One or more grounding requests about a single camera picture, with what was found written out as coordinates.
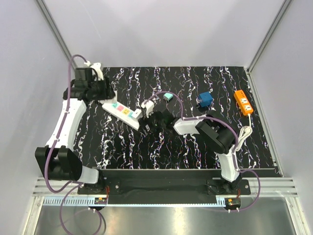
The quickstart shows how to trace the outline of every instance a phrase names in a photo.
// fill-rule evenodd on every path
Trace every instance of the white cable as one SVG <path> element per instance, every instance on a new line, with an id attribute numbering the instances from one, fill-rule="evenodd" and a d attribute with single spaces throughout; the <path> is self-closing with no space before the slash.
<path id="1" fill-rule="evenodd" d="M 240 130 L 239 136 L 238 136 L 238 145 L 236 147 L 236 152 L 241 149 L 243 146 L 245 140 L 252 134 L 252 128 L 251 128 L 251 116 L 248 114 L 249 117 L 249 126 L 243 126 Z"/>

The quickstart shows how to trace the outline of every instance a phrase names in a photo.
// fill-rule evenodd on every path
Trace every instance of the table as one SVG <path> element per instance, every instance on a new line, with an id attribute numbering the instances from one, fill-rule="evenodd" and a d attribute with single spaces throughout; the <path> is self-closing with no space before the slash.
<path id="1" fill-rule="evenodd" d="M 251 116 L 253 133 L 237 152 L 238 164 L 241 168 L 274 167 L 243 67 L 105 68 L 105 75 L 111 78 L 118 101 L 132 110 L 158 91 L 171 91 L 183 100 L 186 117 L 213 109 L 238 128 L 248 125 L 233 97 L 236 90 L 243 90 L 255 111 Z M 207 91 L 214 100 L 200 112 L 197 97 Z M 168 108 L 178 116 L 179 103 L 174 99 Z M 154 99 L 156 103 L 162 100 L 162 96 Z M 101 169 L 219 168 L 217 155 L 199 135 L 173 136 L 162 131 L 144 136 L 95 102 L 89 104 L 74 144 L 83 165 Z"/>

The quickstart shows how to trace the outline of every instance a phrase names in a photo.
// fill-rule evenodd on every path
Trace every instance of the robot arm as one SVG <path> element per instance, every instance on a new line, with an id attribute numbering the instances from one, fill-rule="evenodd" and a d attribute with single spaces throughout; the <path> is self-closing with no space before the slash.
<path id="1" fill-rule="evenodd" d="M 38 147 L 35 157 L 44 175 L 48 153 L 56 140 L 48 167 L 48 178 L 52 180 L 72 180 L 87 184 L 99 183 L 99 171 L 82 166 L 79 158 L 73 153 L 73 144 L 80 120 L 87 109 L 87 104 L 96 100 L 103 104 L 116 102 L 115 93 L 108 77 L 103 77 L 101 64 L 95 63 L 85 68 L 75 69 L 74 87 L 70 93 L 70 107 L 67 108 L 67 89 L 64 92 L 62 112 L 55 130 L 45 147 Z"/>
<path id="2" fill-rule="evenodd" d="M 143 102 L 141 105 L 142 118 L 138 120 L 140 128 L 144 133 L 151 129 L 159 127 L 172 130 L 173 133 L 179 135 L 194 134 L 201 135 L 207 146 L 217 153 L 221 165 L 222 184 L 217 186 L 231 192 L 236 189 L 241 181 L 241 175 L 238 170 L 235 147 L 236 131 L 233 133 L 222 123 L 227 123 L 222 117 L 211 110 L 207 115 L 191 118 L 175 118 L 167 110 L 164 104 L 154 106 L 153 102 Z"/>

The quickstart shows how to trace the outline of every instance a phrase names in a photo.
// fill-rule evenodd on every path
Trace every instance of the blue plug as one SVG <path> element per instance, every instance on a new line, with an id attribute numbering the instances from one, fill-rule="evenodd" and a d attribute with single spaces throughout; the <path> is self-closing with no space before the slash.
<path id="1" fill-rule="evenodd" d="M 200 100 L 199 104 L 202 108 L 206 107 L 206 106 L 210 106 L 213 102 L 213 98 L 212 98 L 210 92 L 201 93 L 199 95 L 198 99 Z"/>

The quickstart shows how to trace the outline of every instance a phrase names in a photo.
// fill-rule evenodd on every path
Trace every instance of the metal floor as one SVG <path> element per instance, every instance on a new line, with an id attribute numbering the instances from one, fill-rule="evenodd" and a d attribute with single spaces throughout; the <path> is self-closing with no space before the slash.
<path id="1" fill-rule="evenodd" d="M 252 198 L 243 198 L 243 205 Z M 99 218 L 84 207 L 64 207 L 67 229 L 75 235 L 93 234 Z M 106 235 L 295 235 L 284 198 L 260 198 L 249 210 L 240 213 L 213 212 L 210 208 L 132 208 L 107 207 L 101 210 Z M 36 235 L 64 235 L 59 207 L 43 206 Z"/>

